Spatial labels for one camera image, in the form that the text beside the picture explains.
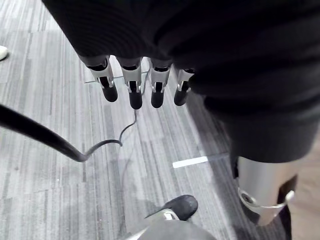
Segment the gray carpet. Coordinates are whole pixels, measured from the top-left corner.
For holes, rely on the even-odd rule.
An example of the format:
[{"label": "gray carpet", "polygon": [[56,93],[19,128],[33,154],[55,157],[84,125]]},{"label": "gray carpet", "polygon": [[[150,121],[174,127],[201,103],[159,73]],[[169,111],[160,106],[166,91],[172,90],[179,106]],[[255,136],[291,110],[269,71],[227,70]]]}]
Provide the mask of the gray carpet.
[{"label": "gray carpet", "polygon": [[[134,120],[123,78],[115,80],[115,103],[104,99],[98,83],[85,83],[92,80],[90,71],[40,0],[0,1],[0,45],[10,51],[0,62],[0,103],[82,152],[117,138]],[[199,96],[176,107],[175,89],[171,75],[163,107],[154,109],[148,81],[124,146],[104,146],[83,164],[0,129],[0,239],[116,240],[181,194],[198,199],[191,221],[218,240],[284,239],[279,219],[256,228],[245,218],[221,126]],[[211,156],[210,161],[172,167],[199,156]]]}]

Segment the white sneaker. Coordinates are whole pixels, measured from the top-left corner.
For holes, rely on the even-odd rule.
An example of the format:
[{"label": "white sneaker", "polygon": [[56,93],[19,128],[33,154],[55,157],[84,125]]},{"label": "white sneaker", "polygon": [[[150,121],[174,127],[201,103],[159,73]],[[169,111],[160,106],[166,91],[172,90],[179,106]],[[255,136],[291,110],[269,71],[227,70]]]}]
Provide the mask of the white sneaker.
[{"label": "white sneaker", "polygon": [[8,48],[0,46],[0,61],[8,55]]}]

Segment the robotic finger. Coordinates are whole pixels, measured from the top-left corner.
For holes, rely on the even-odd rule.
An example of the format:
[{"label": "robotic finger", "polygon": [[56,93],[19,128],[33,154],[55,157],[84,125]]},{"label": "robotic finger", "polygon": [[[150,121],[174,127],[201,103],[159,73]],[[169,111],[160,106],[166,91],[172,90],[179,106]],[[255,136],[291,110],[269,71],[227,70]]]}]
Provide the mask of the robotic finger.
[{"label": "robotic finger", "polygon": [[157,109],[164,103],[165,87],[168,84],[172,63],[169,60],[150,58],[149,64],[152,85],[151,104]]},{"label": "robotic finger", "polygon": [[79,56],[79,58],[90,69],[94,79],[100,83],[105,99],[109,102],[115,102],[118,99],[118,91],[114,82],[114,75],[109,61],[110,56]]},{"label": "robotic finger", "polygon": [[124,83],[128,88],[130,105],[138,110],[142,107],[141,93],[141,60],[142,57],[126,59],[117,57],[124,77]]},{"label": "robotic finger", "polygon": [[174,104],[177,106],[182,106],[186,103],[188,93],[190,92],[189,79],[194,75],[195,70],[190,69],[180,69],[177,81],[178,85],[174,94]]}]

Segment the sneaker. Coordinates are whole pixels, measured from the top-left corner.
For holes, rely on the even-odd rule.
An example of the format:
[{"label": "sneaker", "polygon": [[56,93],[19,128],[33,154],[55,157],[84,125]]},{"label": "sneaker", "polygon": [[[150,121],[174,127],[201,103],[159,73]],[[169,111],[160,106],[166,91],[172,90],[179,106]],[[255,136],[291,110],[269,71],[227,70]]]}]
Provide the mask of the sneaker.
[{"label": "sneaker", "polygon": [[3,60],[8,55],[8,48],[5,46],[0,46],[0,61]]}]

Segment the shoe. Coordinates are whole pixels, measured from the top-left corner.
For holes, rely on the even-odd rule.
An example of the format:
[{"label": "shoe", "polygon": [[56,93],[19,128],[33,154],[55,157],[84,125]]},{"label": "shoe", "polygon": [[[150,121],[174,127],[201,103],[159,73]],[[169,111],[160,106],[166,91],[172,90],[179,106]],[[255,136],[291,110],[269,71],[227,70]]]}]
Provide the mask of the shoe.
[{"label": "shoe", "polygon": [[168,201],[160,210],[149,214],[145,218],[148,218],[164,209],[171,209],[181,221],[187,221],[198,209],[198,201],[194,196],[181,195]]},{"label": "shoe", "polygon": [[5,46],[0,46],[0,61],[3,60],[8,55],[8,48]]}]

